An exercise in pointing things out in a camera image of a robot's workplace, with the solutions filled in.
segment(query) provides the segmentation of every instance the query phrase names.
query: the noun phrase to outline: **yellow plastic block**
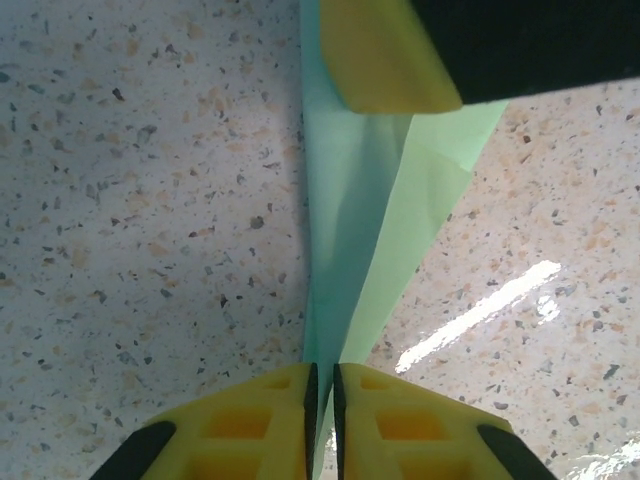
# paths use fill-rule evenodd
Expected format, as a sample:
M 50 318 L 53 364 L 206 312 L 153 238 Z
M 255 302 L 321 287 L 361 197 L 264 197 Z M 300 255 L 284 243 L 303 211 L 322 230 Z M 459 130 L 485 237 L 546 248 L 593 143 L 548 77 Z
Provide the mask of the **yellow plastic block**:
M 340 373 L 345 480 L 511 480 L 476 429 L 506 420 L 362 365 Z
M 143 480 L 305 479 L 310 368 L 279 369 L 150 420 L 177 429 Z
M 408 0 L 320 0 L 321 48 L 358 113 L 439 113 L 460 95 Z

